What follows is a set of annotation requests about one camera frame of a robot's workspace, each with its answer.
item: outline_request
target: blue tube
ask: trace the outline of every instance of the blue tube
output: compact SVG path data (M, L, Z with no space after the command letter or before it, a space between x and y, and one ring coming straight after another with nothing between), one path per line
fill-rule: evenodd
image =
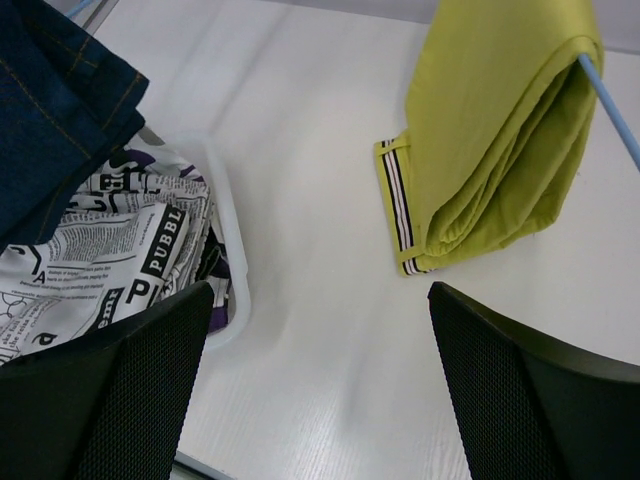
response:
M85 8L87 8L89 5L91 5L93 2L95 2L96 0L82 0L80 3L78 3L75 7L73 7L71 10L69 10L67 13L65 13L65 15L69 18L73 18L75 17L77 14L79 14L82 10L84 10Z
M607 88L604 86L604 83L602 83L600 74L596 70L596 67L593 66L593 63L591 63L591 59L589 58L589 56L586 53L582 53L578 56L578 60L580 61L580 65L582 65L582 68L587 74L587 77L589 77L593 88L595 88L602 106L613 122L613 126L616 127L618 135L620 135L622 142L624 143L625 147L627 147L627 150L629 150L629 154L631 155L633 162L636 164L638 171L640 171L640 146L638 146L638 142L633 136L633 133L631 133L627 122L625 122L624 118L622 118L620 110L618 110L618 107L616 107L613 98L611 98L611 95L609 95Z

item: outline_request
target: dark blue cloth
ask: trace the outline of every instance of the dark blue cloth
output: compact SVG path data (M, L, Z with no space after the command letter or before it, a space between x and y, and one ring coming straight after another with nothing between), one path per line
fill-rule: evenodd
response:
M142 128L148 81L41 0L0 0L0 251L48 241L77 187Z

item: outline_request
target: white plastic bin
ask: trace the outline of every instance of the white plastic bin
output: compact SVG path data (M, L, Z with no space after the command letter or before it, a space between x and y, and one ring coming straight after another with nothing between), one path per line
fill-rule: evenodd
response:
M231 318L226 328L207 337L204 351L208 352L233 340L249 323L251 297L247 282L247 258L244 253L229 177L211 137L204 133L192 132L171 135L165 137L164 141L167 147L175 150L185 160L192 163L213 190L224 235L224 244L227 249L232 287L229 299Z

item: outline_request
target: white table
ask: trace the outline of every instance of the white table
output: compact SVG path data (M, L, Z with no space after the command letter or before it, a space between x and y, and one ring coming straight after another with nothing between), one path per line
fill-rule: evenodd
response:
M155 131L215 137L245 240L252 323L203 358L182 454L242 480L468 478L427 312L434 280L640 363L640 175L601 109L555 226L396 274L372 144L402 129L425 33L250 0L121 0L98 30L151 79L141 109ZM640 58L610 53L605 83L640 132Z

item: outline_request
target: orange stitching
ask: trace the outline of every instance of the orange stitching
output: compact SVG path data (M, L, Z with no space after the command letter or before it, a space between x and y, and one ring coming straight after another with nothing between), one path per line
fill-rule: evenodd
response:
M4 69L7 71L7 73L9 75L11 75L11 77L16 81L16 83L20 86L20 88L22 89L22 91L25 93L25 95L27 97L29 97L29 100L31 100L33 102L33 104L36 106L36 108L38 110L40 110L40 112L42 113L42 115L44 115L44 117L49 120L49 122L51 122L51 124L58 129L58 131L60 133L62 133L62 135L65 136L65 138L67 140L69 140L71 142L71 144L76 147L78 150L80 150L85 157L87 158L91 158L91 155L89 155L89 153L82 148L82 146L76 142L73 138L71 138L69 136L69 134L60 126L56 123L56 121L47 113L44 111L44 109L40 106L40 104L38 103L38 101L33 98L33 96L31 96L31 94L29 93L29 91L27 90L27 88L24 86L24 84L18 79L18 77L15 76L15 74L13 73L13 71L9 68L9 66L6 64L6 62L4 60L2 60L0 58L0 65L2 65L4 67Z
M49 220L49 217L51 216L51 210L53 209L53 205L56 203L56 200L60 196L60 193L62 192L62 189L67 186L67 183L69 183L69 177L66 177L64 179L64 181L58 187L58 190L56 190L55 195L51 199L51 202L49 203L49 208L47 209L47 213L44 214L44 220L42 221L42 227L40 227L40 233L38 233L38 238L36 239L35 243L38 243L40 241L40 239L42 238L42 234L44 233L44 229L47 226L47 220Z
M71 75L71 72L75 70L76 65L78 65L78 60L80 60L80 58L82 57L82 52L84 51L85 47L89 43L90 38L91 37L87 36L87 38L85 39L84 43L82 44L82 47L80 47L80 50L78 50L78 55L76 55L76 59L73 62L73 65L71 65L71 68L69 69L69 71L67 72L64 78L69 78L69 75Z
M56 37L54 37L53 35L51 35L49 32L47 32L46 30L44 30L42 27L40 27L39 25L33 23L30 20L26 20L26 23L28 23L31 27L35 28L36 30L40 31L43 35L45 35L46 37L48 37L50 40L52 40L53 42L57 43L58 45L60 45L62 48L64 48L68 53L70 53L71 55L73 55L74 57L76 56L77 52L75 52L74 50L72 50L71 48L69 48L68 46L66 46L64 43L62 43L60 40L58 40ZM85 60L84 58L80 58L81 61L83 61L84 63L86 63L87 65L89 65L90 67L93 68L98 68L98 64L90 62L89 60Z
M127 98L127 95L129 95L129 93L131 93L131 90L133 89L133 86L136 83L138 83L138 80L140 80L140 73L136 72L136 76L134 77L133 81L131 82L131 85L129 85L129 88L127 88L127 90L124 92L122 97L120 97L120 100L116 104L116 107L113 109L113 112L111 112L111 115L109 115L109 118L107 118L107 121L104 123L104 125L102 126L102 128L100 130L104 131L104 129L109 126L109 124L111 123L111 120L113 120L113 117L115 116L116 112L118 111L118 109L122 105L122 102L124 102L124 99Z

